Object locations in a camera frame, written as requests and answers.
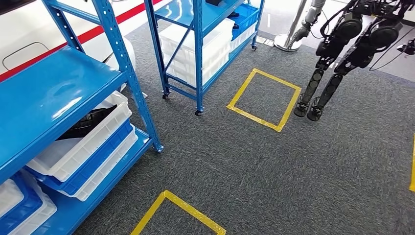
gray carpet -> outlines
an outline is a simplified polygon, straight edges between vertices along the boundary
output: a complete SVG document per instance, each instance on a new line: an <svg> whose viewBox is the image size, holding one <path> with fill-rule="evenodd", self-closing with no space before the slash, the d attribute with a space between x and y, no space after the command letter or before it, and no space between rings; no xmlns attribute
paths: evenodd
<svg viewBox="0 0 415 235"><path fill-rule="evenodd" d="M415 193L408 190L413 83L355 70L319 122L291 114L277 133L225 106L253 68L305 87L317 60L311 48L284 53L247 47L206 95L203 116L196 117L194 101L177 93L161 99L149 37L146 26L128 36L165 150L147 151L75 234L127 235L166 189L227 235L415 234ZM291 89L259 75L236 106L278 123L291 95ZM132 123L141 126L131 109ZM165 201L141 234L214 233Z"/></svg>

blue shelf board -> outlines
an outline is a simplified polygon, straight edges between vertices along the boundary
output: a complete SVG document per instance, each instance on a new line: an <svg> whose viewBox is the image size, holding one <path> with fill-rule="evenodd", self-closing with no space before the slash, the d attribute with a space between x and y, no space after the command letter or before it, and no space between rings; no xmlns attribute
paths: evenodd
<svg viewBox="0 0 415 235"><path fill-rule="evenodd" d="M138 136L137 142L115 165L85 202L81 202L76 198L66 197L57 191L43 186L42 190L49 195L58 211L32 235L72 234L153 142L145 132L137 128L136 135Z"/></svg>
<svg viewBox="0 0 415 235"><path fill-rule="evenodd" d="M0 184L127 80L64 47L0 83Z"/></svg>
<svg viewBox="0 0 415 235"><path fill-rule="evenodd" d="M157 19L163 19L183 27L190 27L193 20L194 0L172 0L155 12ZM244 0L223 0L219 6L201 1L202 35L210 33L223 19L232 13Z"/></svg>
<svg viewBox="0 0 415 235"><path fill-rule="evenodd" d="M203 86L202 94L208 92L211 86L215 83L215 81L223 74L227 67L235 60L235 58L241 53L241 51L246 47L247 44L252 42L252 39L257 34L257 31L253 33L248 39L246 39L241 45L235 48L231 53L229 53L229 60L222 66L222 68L215 73L214 76Z"/></svg>

shelf upright post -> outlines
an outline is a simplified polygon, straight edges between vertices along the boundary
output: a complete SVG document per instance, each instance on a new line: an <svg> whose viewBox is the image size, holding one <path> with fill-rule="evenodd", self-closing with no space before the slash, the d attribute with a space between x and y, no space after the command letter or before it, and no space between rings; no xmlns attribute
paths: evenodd
<svg viewBox="0 0 415 235"><path fill-rule="evenodd" d="M166 73L164 72L165 66L163 62L163 53L161 51L159 32L157 30L158 26L157 26L156 15L154 14L153 0L144 0L144 5L145 5L145 11L147 13L148 24L150 26L151 37L153 38L152 42L153 42L154 52L156 54L157 66L159 67L161 85L163 86L163 93L164 93L163 98L167 98L168 95L170 94L170 90L168 87L168 79L167 79Z"/></svg>
<svg viewBox="0 0 415 235"><path fill-rule="evenodd" d="M140 112L141 119L144 122L147 133L150 138L153 139L153 146L158 151L163 150L163 146L160 144L159 136L156 133L153 121L151 120L147 104L145 103L142 95L140 85L138 83L137 75L134 72L130 57L128 56L127 49L123 42L121 32L118 28L118 23L115 19L114 11L107 0L92 0L96 9L96 13L101 21L101 25L104 28L104 32L107 35L111 48L114 51L114 55L119 64L119 70L127 73L127 84L130 86L133 93L133 99L136 103L138 111Z"/></svg>
<svg viewBox="0 0 415 235"><path fill-rule="evenodd" d="M258 36L258 29L259 29L259 25L261 24L261 18L262 18L262 11L264 10L264 4L265 4L265 0L261 0L261 5L259 6L259 13L258 13L258 23L256 23L255 26L255 36L252 39L252 49L256 48L256 37Z"/></svg>
<svg viewBox="0 0 415 235"><path fill-rule="evenodd" d="M196 67L196 115L203 112L203 84L202 84L202 48L203 48L203 28L202 28L202 1L193 1L193 21L195 33L195 67Z"/></svg>
<svg viewBox="0 0 415 235"><path fill-rule="evenodd" d="M84 49L81 46L81 43L78 40L78 37L73 32L73 29L68 23L68 20L66 19L63 11L51 7L49 4L46 3L55 3L57 2L57 0L42 0L42 2L45 5L49 14L52 16L53 20L55 21L56 25L58 26L65 40L67 41L68 45L72 48L77 49L80 52L85 53Z"/></svg>

yellow tape line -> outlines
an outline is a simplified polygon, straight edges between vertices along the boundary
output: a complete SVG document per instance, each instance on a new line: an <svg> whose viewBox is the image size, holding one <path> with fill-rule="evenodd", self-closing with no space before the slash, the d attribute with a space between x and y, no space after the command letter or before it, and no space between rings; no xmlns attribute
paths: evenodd
<svg viewBox="0 0 415 235"><path fill-rule="evenodd" d="M415 192L415 134L414 134L414 149L412 152L412 176L411 176L411 185L409 185L409 190Z"/></svg>
<svg viewBox="0 0 415 235"><path fill-rule="evenodd" d="M252 114L250 114L248 112L245 112L245 111L243 111L243 110L238 109L238 108L235 107L235 104L237 103L237 101L241 97L242 93L245 91L246 87L251 82L252 78L255 76L256 73L259 73L259 74L261 74L263 76L266 76L266 77L268 77L268 78L270 78L270 79L272 79L274 81L277 81L277 82L279 82L279 83L281 83L281 84L283 84L285 86L288 86L288 87L294 89L293 97L291 97L291 100L288 103L287 109L285 110L284 115L282 116L282 119L281 119L281 121L279 121L279 124L278 125L274 125L274 124L272 124L270 122L267 122L265 120L262 120L259 117L256 117L256 116L254 116L254 115L252 115ZM294 84L291 84L289 82L286 82L286 81L284 81L282 79L279 79L279 78L277 78L275 76L272 76L272 75L270 75L270 74L268 74L266 72L263 72L261 70L253 69L252 72L249 74L248 78L245 80L245 82L239 88L238 92L236 92L235 96L233 97L233 99L229 102L229 104L226 107L228 109L230 109L230 110L233 110L233 111L235 111L235 112L237 112L237 113L239 113L239 114L241 114L241 115L243 115L243 116L245 116L245 117L253 120L253 121L256 121L256 122L258 122L258 123L260 123L260 124L262 124L264 126L267 126L269 128L272 128L272 129L274 129L277 132L281 132L282 128L287 123L288 117L290 116L291 110L294 108L294 106L296 104L296 101L298 99L298 96L300 95L300 92L301 92L301 88L298 87L298 86L296 86L296 85L294 85Z"/></svg>
<svg viewBox="0 0 415 235"><path fill-rule="evenodd" d="M141 231L144 229L145 225L148 223L150 218L154 215L156 210L159 208L160 204L163 202L163 200L167 198L183 210L185 210L187 213L198 219L200 222L208 226L210 229L215 231L218 235L225 235L226 230L219 226L217 223L209 219L204 214L200 213L200 211L196 210L194 207L183 201L178 196L174 195L170 191L166 190L162 192L157 199L154 201L154 203L151 205L150 209L147 211L147 213L143 216L141 221L137 224L136 228L133 230L131 235L138 235L141 233Z"/></svg>

shelving unit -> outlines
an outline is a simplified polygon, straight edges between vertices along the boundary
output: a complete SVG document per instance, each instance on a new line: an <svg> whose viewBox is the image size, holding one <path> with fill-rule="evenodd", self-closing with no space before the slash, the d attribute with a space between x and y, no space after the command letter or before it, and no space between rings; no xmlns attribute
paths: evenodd
<svg viewBox="0 0 415 235"><path fill-rule="evenodd" d="M225 69L232 63L242 49L250 42L252 49L256 50L255 45L256 36L258 33L258 27L261 21L262 10L264 8L264 1L261 0L259 7L259 14L257 16L257 25L255 33L253 33L248 39L246 39L238 48L230 53L229 61L222 66L222 68L205 84L202 85L202 47L203 37L210 33L223 19L229 16L244 0L223 0L219 6L215 6L206 3L205 0L172 0L170 3L160 8L156 12L153 9L152 0L144 0L148 22L150 25L151 36L153 39L154 49L156 53L157 65L161 77L161 84L163 86L163 99L167 99L170 90L174 90L196 101L195 115L199 116L203 112L203 96L213 85L213 83L219 78L219 76L225 71ZM173 24L178 24L187 28L187 32L184 35L181 43L176 48L170 61L165 65L163 62L163 53L161 50L157 20L165 20ZM195 62L196 62L196 87L193 87L182 79L174 77L167 73L168 66L174 59L176 52L179 50L184 39L188 35L190 30L194 30L195 33ZM173 79L193 90L195 94L191 94L183 89L173 86L169 83L169 79Z"/></svg>
<svg viewBox="0 0 415 235"><path fill-rule="evenodd" d="M0 115L0 184L123 83L127 83L133 93L147 132L135 130L138 141L85 202L43 188L58 211L34 234L71 234L150 145L158 152L163 150L113 9L107 0L92 1L97 15L57 0L43 0L68 46L0 83L3 114ZM64 12L103 27L119 70L84 53Z"/></svg>

